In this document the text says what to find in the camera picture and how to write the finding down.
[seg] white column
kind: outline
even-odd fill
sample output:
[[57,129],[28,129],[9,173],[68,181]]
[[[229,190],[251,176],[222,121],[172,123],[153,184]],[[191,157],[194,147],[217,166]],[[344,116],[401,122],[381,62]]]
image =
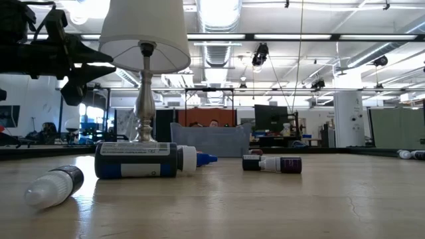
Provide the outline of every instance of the white column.
[[[361,73],[348,72],[335,77],[336,88],[362,88]],[[361,92],[334,95],[335,139],[337,147],[365,146],[365,125]]]

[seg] dropper bottle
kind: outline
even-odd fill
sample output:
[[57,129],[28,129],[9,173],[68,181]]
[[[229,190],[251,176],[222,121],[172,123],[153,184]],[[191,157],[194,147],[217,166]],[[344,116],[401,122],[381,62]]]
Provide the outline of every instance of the dropper bottle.
[[27,205],[37,209],[56,206],[75,193],[84,182],[82,171],[67,165],[49,171],[32,182],[24,194]]

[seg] person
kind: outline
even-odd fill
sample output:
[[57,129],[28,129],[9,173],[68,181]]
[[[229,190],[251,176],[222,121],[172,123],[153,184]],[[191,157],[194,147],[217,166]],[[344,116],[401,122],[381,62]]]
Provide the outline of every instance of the person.
[[216,119],[211,120],[210,127],[218,127],[218,121]]

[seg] computer monitor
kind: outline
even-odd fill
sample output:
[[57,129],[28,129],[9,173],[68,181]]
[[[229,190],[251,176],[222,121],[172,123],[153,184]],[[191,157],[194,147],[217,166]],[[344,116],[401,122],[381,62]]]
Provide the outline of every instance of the computer monitor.
[[288,108],[283,106],[255,105],[255,128],[256,130],[270,130],[281,132],[284,123],[289,123]]

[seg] white lampshade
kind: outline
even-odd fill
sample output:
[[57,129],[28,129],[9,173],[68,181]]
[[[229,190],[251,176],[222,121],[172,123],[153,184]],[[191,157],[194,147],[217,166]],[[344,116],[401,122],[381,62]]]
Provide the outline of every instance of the white lampshade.
[[182,0],[111,0],[99,51],[118,68],[143,70],[140,41],[154,42],[151,72],[166,74],[191,64]]

